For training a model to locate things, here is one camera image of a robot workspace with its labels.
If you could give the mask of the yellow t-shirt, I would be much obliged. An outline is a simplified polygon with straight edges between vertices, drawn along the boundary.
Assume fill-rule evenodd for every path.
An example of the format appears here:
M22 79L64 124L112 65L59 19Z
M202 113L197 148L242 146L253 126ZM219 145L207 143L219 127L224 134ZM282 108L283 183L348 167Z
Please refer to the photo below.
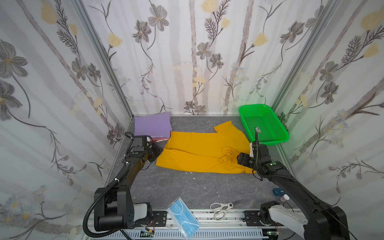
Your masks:
M240 153L250 152L250 142L244 133L231 121L214 130L214 133L171 132L156 165L184 172L251 174L251 168L237 161Z

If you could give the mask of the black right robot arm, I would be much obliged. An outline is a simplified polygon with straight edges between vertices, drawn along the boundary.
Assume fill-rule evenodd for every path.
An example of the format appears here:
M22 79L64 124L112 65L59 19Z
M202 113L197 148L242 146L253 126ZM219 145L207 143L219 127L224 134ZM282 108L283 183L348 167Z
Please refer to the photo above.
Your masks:
M281 188L300 209L295 212L276 201L264 203L259 210L261 224L279 223L305 240L350 239L347 216L340 207L331 206L306 189L281 162L272 160L266 145L253 142L251 150L252 155L238 155L238 164Z

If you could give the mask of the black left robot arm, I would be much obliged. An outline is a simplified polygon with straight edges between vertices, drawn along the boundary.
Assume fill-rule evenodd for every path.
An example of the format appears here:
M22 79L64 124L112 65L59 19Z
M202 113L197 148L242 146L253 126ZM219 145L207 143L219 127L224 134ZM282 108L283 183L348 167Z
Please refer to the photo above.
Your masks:
M85 214L83 231L88 237L106 237L135 225L131 186L144 164L154 162L162 151L157 143L148 142L128 148L123 167L106 187L96 190Z

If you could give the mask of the folded purple t-shirt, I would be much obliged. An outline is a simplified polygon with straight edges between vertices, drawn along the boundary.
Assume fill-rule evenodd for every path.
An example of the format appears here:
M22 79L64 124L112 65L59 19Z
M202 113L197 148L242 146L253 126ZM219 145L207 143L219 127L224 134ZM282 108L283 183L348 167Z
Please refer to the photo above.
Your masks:
M169 138L171 136L171 114L135 117L135 135L147 135L153 139Z

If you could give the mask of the green plastic basket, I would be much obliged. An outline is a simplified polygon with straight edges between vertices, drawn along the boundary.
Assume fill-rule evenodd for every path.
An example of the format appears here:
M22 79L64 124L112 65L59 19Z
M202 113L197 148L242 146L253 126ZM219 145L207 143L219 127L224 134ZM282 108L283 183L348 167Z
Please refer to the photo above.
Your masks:
M241 122L251 142L258 137L260 143L275 146L285 143L290 136L271 107L263 104L244 105L239 108Z

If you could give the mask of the small blue box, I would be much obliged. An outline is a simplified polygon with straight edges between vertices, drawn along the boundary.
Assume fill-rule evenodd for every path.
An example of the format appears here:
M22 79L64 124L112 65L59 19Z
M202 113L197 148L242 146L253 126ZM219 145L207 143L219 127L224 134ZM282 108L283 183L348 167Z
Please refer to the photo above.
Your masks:
M281 196L284 196L286 193L285 193L285 191L284 191L283 189L281 189L281 188L274 188L274 189L273 189L273 194L274 194L274 196L276 196L276 197L281 197Z

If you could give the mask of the blue face mask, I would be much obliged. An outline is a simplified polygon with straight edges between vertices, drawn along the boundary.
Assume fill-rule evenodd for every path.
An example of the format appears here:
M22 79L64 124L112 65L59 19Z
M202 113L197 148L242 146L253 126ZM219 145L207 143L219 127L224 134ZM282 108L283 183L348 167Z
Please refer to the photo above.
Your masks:
M181 198L176 199L167 209L186 240L189 240L201 227L201 224Z

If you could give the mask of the white handled scissors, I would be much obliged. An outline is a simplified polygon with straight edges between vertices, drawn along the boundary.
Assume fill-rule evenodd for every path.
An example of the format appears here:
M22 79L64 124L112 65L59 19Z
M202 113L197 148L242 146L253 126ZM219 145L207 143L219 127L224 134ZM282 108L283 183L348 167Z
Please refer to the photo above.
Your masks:
M210 205L210 210L214 213L214 220L221 221L223 220L227 213L234 207L233 203L213 203Z

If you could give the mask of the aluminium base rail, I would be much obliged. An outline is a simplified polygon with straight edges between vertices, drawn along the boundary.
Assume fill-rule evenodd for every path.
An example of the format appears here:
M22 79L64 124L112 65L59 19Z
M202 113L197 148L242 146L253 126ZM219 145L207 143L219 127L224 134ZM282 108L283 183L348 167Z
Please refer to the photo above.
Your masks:
M273 206L271 224L263 225L258 209L228 211L217 221L209 209L191 211L200 227L193 240L303 240L308 220L300 209ZM149 224L117 231L106 240L183 240L185 236L167 211L154 211Z

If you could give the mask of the aluminium corner post left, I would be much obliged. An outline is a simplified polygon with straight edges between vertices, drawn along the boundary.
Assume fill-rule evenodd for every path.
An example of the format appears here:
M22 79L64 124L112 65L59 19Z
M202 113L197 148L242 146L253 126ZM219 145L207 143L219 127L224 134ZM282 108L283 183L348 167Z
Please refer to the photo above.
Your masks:
M122 105L123 105L123 108L127 114L127 116L129 117L130 120L133 120L134 118L134 114L129 106L129 103L126 99L126 96L124 95L123 91L122 91L122 88L120 87L120 84L119 84L119 81L116 77L116 74L114 73L113 71L113 67L111 65L111 62L109 60L109 57L108 57L108 54L106 52L106 50L104 49L104 46L96 32L96 29L87 13L87 10L85 8L85 5L83 4L82 1L78 1L78 0L72 0L72 3L75 7L75 10L77 11L77 14L80 18L80 20L82 21L85 29L86 29L86 32L89 36L89 38L91 39L91 42L99 56L99 59L101 60L104 68L106 69L107 71L107 75L110 79L110 81L112 82L112 85L115 89L115 92L116 94L118 95Z

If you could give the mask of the aluminium corner post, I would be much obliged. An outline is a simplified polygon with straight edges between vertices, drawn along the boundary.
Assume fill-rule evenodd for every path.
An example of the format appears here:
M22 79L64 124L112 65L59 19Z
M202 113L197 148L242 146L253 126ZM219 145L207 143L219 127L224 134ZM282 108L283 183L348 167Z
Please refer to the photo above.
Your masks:
M87 13L87 10L85 8L85 5L83 4L82 1L78 1L78 0L72 0L72 3L75 7L75 10L77 11L77 14L80 18L80 20L82 21L85 29L86 29L86 32L89 36L89 38L91 39L91 42L99 56L99 59L101 60L104 68L106 69L107 71L107 75L110 79L110 81L112 82L112 85L115 89L115 92L116 94L118 95L122 105L123 105L123 108L127 114L127 116L129 117L130 120L133 120L134 118L134 114L129 106L129 103L126 99L126 96L124 95L123 91L122 91L122 88L120 87L120 84L119 84L119 81L116 77L116 74L114 73L113 71L113 67L111 65L111 62L109 60L109 57L108 57L108 54L106 52L106 50L104 49L104 46L96 32L96 29Z
M302 68L307 58L309 57L311 51L314 49L318 38L321 36L322 32L327 27L328 22L331 20L339 4L340 4L340 1L331 0L331 1L328 1L328 3L325 5L324 10L319 16L317 23L313 27L313 30L308 40L306 41L303 49L301 50L299 57L295 61L295 64L291 68L286 80L284 81L284 84L279 90L279 94L277 95L272 105L272 109L274 111L276 111L280 106L280 104L283 102L283 99L287 95L287 92L289 91L296 76L298 75L299 70Z

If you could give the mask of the aluminium corner post right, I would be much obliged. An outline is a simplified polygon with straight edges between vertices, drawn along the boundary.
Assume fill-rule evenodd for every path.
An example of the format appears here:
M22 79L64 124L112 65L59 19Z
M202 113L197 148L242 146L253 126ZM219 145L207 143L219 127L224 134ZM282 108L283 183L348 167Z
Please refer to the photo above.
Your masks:
M311 51L314 49L318 38L321 36L322 32L327 27L328 22L331 20L339 4L340 4L340 1L331 0L331 1L328 1L328 3L325 5L324 10L319 16L317 23L313 27L313 30L308 40L306 41L303 49L301 50L299 57L295 61L295 64L291 68L286 80L284 81L284 84L279 90L279 94L277 95L272 105L272 109L274 111L276 111L280 106L280 104L283 102L283 99L287 95L287 92L289 91L296 76L298 75L299 70L302 68L307 58L309 57Z

